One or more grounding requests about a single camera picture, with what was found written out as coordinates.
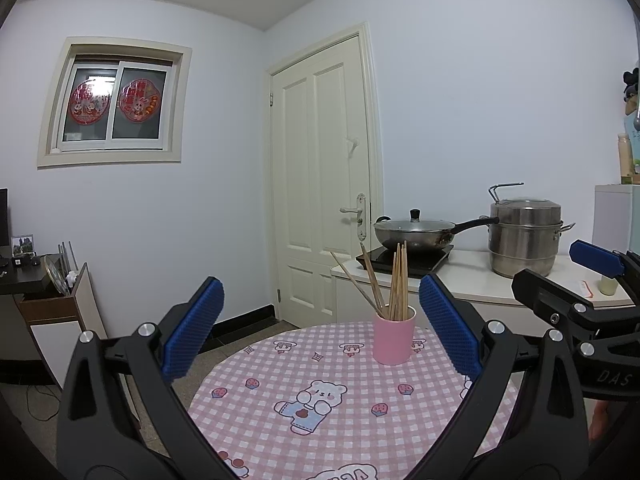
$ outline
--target blue textured pad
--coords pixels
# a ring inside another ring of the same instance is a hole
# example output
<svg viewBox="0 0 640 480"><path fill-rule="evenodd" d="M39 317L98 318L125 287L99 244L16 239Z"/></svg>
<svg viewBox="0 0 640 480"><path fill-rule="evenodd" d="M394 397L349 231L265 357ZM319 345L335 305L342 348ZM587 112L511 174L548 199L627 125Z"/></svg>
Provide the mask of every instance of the blue textured pad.
<svg viewBox="0 0 640 480"><path fill-rule="evenodd" d="M459 374L475 381L482 366L478 340L431 276L420 281L420 305Z"/></svg>
<svg viewBox="0 0 640 480"><path fill-rule="evenodd" d="M225 289L213 280L164 345L162 374L172 382L184 377L225 304Z"/></svg>
<svg viewBox="0 0 640 480"><path fill-rule="evenodd" d="M615 278L625 273L625 266L619 256L601 247L576 240L569 248L571 261L598 274Z"/></svg>

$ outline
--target computer monitor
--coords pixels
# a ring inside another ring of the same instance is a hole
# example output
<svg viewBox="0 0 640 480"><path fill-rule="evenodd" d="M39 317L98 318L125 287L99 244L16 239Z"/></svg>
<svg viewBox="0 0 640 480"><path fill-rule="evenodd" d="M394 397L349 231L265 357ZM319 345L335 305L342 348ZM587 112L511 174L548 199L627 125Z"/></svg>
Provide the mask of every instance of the computer monitor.
<svg viewBox="0 0 640 480"><path fill-rule="evenodd" d="M0 247L9 245L9 213L7 190L0 189Z"/></svg>

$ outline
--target black pan handle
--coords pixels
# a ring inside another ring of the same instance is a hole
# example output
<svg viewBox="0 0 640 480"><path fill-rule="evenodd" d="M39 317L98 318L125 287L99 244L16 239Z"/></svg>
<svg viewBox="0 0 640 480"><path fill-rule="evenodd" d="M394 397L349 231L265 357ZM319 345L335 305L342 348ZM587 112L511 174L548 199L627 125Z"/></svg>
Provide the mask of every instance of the black pan handle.
<svg viewBox="0 0 640 480"><path fill-rule="evenodd" d="M460 231L471 229L472 227L480 227L481 225L491 225L500 223L500 219L497 216L487 216L486 218L476 218L469 222L462 222L462 224L456 224L451 230L452 235L457 235Z"/></svg>

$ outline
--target cable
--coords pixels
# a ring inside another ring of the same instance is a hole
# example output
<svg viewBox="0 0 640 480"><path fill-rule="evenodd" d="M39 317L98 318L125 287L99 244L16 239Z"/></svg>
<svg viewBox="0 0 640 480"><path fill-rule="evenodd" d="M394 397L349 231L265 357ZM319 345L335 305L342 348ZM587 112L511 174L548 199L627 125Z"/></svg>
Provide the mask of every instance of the cable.
<svg viewBox="0 0 640 480"><path fill-rule="evenodd" d="M49 390L49 392L41 392L37 386L33 386L35 388L35 390L41 394L41 395L46 395L49 397L53 397L54 399L56 399L58 401L58 407L55 411L55 413L53 413L52 415L48 416L47 418L38 418L37 416L33 415L33 413L31 413L31 407L29 406L29 390L31 389L31 387L33 386L33 384L30 384L29 386L27 386L27 411L29 412L29 415L31 415L35 420L39 421L39 422L49 422L53 417L55 417L58 412L60 411L60 399L58 398L58 396L53 392L53 390L51 388L49 388L48 386L44 386L47 390Z"/></svg>

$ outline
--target framed photo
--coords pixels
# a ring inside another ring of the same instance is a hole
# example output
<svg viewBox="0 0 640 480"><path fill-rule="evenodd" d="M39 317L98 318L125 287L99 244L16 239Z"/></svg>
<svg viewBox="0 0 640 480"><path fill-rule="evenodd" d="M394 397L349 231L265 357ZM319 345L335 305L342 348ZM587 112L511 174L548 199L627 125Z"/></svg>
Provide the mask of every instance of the framed photo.
<svg viewBox="0 0 640 480"><path fill-rule="evenodd" d="M23 254L35 254L33 250L33 235L11 237L11 250L14 257Z"/></svg>

